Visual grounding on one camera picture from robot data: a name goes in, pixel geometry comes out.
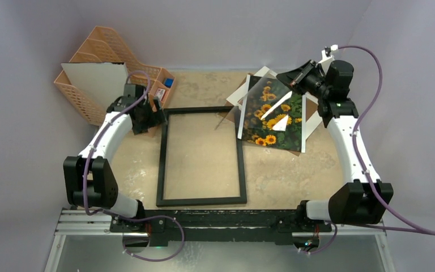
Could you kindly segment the clear glass pane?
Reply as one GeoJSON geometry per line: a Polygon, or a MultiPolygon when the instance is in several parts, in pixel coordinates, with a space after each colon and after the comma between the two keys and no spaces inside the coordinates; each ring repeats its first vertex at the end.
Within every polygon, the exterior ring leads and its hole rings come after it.
{"type": "Polygon", "coordinates": [[[232,121],[235,127],[263,129],[265,132],[301,134],[305,122],[305,96],[290,90],[267,73],[248,75],[245,92],[238,97],[233,111],[222,115],[219,125],[232,121]]]}

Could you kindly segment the black picture frame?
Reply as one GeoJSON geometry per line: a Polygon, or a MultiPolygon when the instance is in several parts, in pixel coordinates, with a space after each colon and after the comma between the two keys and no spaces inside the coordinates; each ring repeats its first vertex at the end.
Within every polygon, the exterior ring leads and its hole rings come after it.
{"type": "MultiPolygon", "coordinates": [[[[170,118],[176,114],[198,114],[198,113],[229,113],[233,111],[232,106],[213,107],[189,107],[189,108],[167,108],[164,109],[164,117],[170,118]]],[[[217,197],[217,198],[187,198],[187,199],[165,199],[165,172],[167,160],[169,124],[165,123],[161,129],[161,145],[159,156],[159,171],[157,178],[156,206],[177,207],[177,206],[209,206],[209,205],[236,205],[246,204],[247,188],[245,176],[245,161],[242,141],[236,139],[236,156],[238,169],[238,185],[240,195],[238,197],[217,197]]]]}

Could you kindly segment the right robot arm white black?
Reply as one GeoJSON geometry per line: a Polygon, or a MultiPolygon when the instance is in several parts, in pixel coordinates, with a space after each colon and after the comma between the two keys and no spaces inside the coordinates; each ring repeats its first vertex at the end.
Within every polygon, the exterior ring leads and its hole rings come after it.
{"type": "Polygon", "coordinates": [[[354,67],[331,61],[327,70],[316,61],[276,75],[289,90],[318,100],[318,114],[329,131],[343,172],[343,186],[326,201],[302,201],[295,222],[308,231],[318,221],[335,224],[377,224],[394,195],[382,182],[367,154],[358,124],[361,115],[348,97],[354,67]]]}

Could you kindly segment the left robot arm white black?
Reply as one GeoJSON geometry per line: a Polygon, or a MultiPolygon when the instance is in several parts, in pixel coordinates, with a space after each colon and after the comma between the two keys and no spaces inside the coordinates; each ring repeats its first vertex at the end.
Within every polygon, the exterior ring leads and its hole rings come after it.
{"type": "Polygon", "coordinates": [[[128,132],[146,133],[166,120],[158,98],[150,99],[145,86],[126,83],[123,95],[108,106],[93,140],[63,162],[68,203],[88,215],[102,211],[124,218],[131,231],[141,231],[146,226],[143,203],[120,193],[110,162],[128,132]]]}

